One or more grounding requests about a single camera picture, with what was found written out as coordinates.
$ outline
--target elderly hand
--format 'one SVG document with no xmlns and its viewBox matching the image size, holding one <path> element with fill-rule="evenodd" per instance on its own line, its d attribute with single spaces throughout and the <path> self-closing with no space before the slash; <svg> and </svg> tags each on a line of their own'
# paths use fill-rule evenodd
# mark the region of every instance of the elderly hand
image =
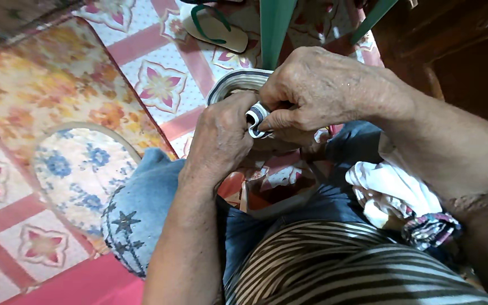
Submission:
<svg viewBox="0 0 488 305">
<path fill-rule="evenodd" d="M 301 47 L 268 78 L 259 91 L 271 110 L 259 130 L 295 127 L 317 130 L 379 114 L 407 111 L 402 81 L 385 68 L 366 66 L 320 47 Z M 297 109 L 279 109 L 289 101 Z"/>
<path fill-rule="evenodd" d="M 217 190 L 253 145 L 253 138 L 248 132 L 246 111 L 257 101 L 255 93 L 243 91 L 203 111 L 186 165 L 178 177 L 180 184 L 193 181 L 201 187 Z"/>
</svg>

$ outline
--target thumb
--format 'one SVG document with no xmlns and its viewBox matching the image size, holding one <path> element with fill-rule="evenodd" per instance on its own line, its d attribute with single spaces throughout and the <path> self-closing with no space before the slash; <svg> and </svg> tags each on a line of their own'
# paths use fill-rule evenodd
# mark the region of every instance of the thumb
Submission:
<svg viewBox="0 0 488 305">
<path fill-rule="evenodd" d="M 261 124 L 259 124 L 260 131 L 270 131 L 281 128 L 294 127 L 298 125 L 298 115 L 300 114 L 300 109 L 288 110 L 288 109 L 278 109 L 274 110 L 269 114 Z"/>
</svg>

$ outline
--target green flip flop strap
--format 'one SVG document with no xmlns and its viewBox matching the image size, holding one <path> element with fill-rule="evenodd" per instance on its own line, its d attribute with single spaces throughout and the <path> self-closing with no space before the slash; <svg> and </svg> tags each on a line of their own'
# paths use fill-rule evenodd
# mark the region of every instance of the green flip flop strap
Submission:
<svg viewBox="0 0 488 305">
<path fill-rule="evenodd" d="M 229 24 L 229 22 L 227 22 L 227 19 L 225 19 L 225 17 L 223 16 L 223 14 L 220 11 L 218 11 L 218 9 L 213 8 L 212 6 L 208 6 L 208 5 L 204 5 L 204 4 L 199 4 L 196 7 L 194 7 L 193 9 L 191 9 L 191 19 L 193 20 L 193 24 L 197 28 L 197 31 L 199 31 L 199 34 L 203 35 L 204 38 L 210 40 L 213 43 L 217 43 L 219 45 L 223 45 L 227 41 L 225 41 L 223 39 L 212 39 L 212 38 L 208 38 L 207 35 L 204 34 L 204 31 L 201 28 L 201 24 L 199 23 L 199 19 L 197 18 L 197 12 L 200 11 L 200 10 L 202 10 L 202 9 L 212 9 L 216 13 L 217 19 L 222 22 L 222 24 L 225 26 L 225 28 L 227 29 L 227 31 L 231 31 L 231 25 Z"/>
</svg>

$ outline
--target blue jeans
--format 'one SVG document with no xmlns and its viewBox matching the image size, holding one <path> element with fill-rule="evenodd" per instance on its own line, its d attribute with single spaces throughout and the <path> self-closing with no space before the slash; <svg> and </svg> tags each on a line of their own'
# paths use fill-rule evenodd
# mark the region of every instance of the blue jeans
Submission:
<svg viewBox="0 0 488 305">
<path fill-rule="evenodd" d="M 347 123 L 327 144 L 327 157 L 335 165 L 328 180 L 303 208 L 277 219 L 254 219 L 218 197 L 218 236 L 220 251 L 224 252 L 221 257 L 226 260 L 224 284 L 261 239 L 284 225 L 306 219 L 366 223 L 345 173 L 357 161 L 382 161 L 377 153 L 380 131 L 365 121 Z M 114 192 L 103 214 L 101 231 L 105 243 L 139 277 L 146 276 L 184 163 L 184 159 L 171 162 L 157 148 L 147 149 L 132 177 Z"/>
</svg>

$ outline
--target dark wooden surface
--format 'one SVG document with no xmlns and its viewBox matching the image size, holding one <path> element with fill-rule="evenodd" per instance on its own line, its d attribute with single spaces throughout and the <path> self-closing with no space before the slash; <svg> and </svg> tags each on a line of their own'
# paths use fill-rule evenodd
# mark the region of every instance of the dark wooden surface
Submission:
<svg viewBox="0 0 488 305">
<path fill-rule="evenodd" d="M 402 0 L 372 31 L 402 80 L 488 119 L 488 1 Z"/>
</svg>

